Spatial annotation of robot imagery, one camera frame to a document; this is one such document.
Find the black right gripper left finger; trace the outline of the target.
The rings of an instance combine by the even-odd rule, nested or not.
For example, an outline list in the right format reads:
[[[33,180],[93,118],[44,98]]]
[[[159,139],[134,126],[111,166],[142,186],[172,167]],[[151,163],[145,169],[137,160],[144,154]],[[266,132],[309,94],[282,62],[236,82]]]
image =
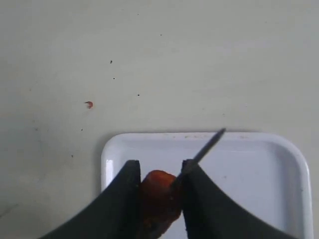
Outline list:
[[[140,224],[140,163],[128,160],[85,209],[43,239],[135,239]]]

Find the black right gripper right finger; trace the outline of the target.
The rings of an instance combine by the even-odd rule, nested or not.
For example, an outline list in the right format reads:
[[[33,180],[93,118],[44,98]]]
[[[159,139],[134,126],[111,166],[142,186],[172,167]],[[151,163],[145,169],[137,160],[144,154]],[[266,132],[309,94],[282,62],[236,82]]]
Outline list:
[[[225,191],[200,167],[182,180],[182,210],[189,239],[300,239],[278,188],[254,180]]]

